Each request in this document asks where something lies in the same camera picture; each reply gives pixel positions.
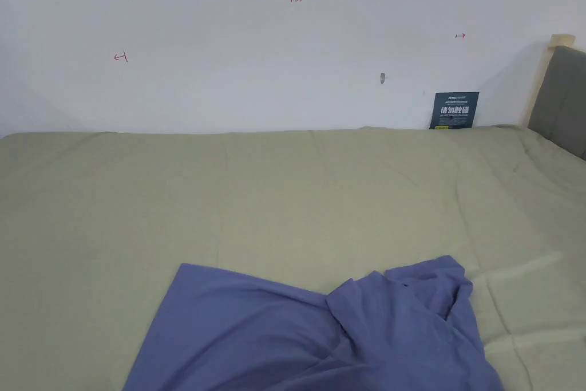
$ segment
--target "white wall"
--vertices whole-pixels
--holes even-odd
[[[584,43],[585,5],[0,0],[0,134],[424,128],[435,92],[477,90],[478,125],[515,123],[550,35]]]

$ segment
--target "bed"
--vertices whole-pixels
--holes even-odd
[[[0,140],[2,389],[120,390],[180,263],[327,293],[443,254],[507,390],[586,389],[586,55],[567,46],[528,127]]]

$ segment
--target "red arrow mark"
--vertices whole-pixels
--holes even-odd
[[[126,57],[126,51],[123,51],[124,55],[120,55],[118,56],[118,54],[114,55],[114,59],[116,61],[118,61],[120,58],[124,58],[126,60],[126,63],[128,63],[128,58]]]

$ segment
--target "gray upholstered headboard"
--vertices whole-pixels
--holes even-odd
[[[586,53],[555,48],[528,127],[586,160]]]

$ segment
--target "wooden bed frame post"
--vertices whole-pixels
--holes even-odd
[[[545,77],[545,71],[547,70],[547,66],[549,65],[550,60],[553,56],[553,51],[558,46],[566,46],[567,48],[573,47],[573,42],[576,40],[576,37],[571,34],[554,34],[550,39],[547,47],[543,51],[541,55],[541,60],[539,62],[539,66],[537,67],[537,73],[535,75],[535,79],[533,80],[533,87],[531,89],[531,94],[529,95],[529,100],[527,101],[527,105],[523,111],[523,116],[521,120],[521,126],[527,127],[529,125],[529,119],[531,118],[531,113],[533,112],[533,106],[535,105],[535,100],[537,99],[537,94],[539,94],[539,89],[541,89],[541,83],[543,83],[543,78]]]

